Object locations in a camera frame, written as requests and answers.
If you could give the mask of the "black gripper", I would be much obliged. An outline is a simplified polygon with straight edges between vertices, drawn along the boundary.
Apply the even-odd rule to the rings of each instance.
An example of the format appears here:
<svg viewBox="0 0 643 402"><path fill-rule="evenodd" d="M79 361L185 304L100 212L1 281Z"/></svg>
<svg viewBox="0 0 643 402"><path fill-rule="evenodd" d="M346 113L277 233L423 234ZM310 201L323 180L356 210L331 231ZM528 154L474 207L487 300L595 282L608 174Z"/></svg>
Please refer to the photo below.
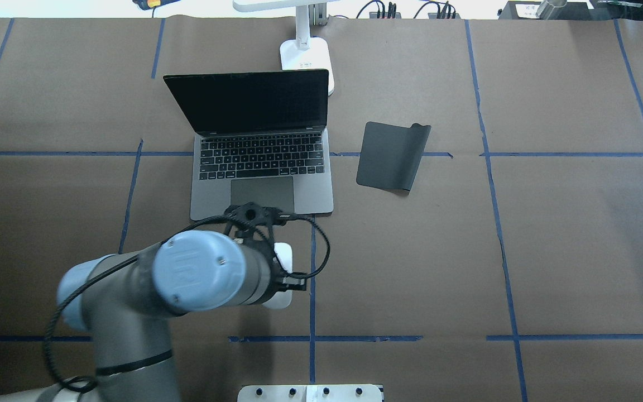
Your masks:
<svg viewBox="0 0 643 402"><path fill-rule="evenodd" d="M279 262L278 257L270 255L268 258L270 264L270 284L268 293L275 294L286 291L306 291L307 280L304 278L291 277Z"/></svg>

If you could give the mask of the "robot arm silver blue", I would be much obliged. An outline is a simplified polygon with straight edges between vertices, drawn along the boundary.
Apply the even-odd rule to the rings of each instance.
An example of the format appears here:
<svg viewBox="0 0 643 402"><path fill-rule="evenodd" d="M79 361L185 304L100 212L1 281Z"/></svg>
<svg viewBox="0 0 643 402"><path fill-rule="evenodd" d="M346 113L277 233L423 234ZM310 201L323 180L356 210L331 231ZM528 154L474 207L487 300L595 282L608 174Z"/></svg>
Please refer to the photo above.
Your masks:
<svg viewBox="0 0 643 402"><path fill-rule="evenodd" d="M190 312L263 304L285 308L306 281L286 243L186 231L140 252L72 267L57 289L70 327L91 333L96 372L0 401L179 401L169 321Z"/></svg>

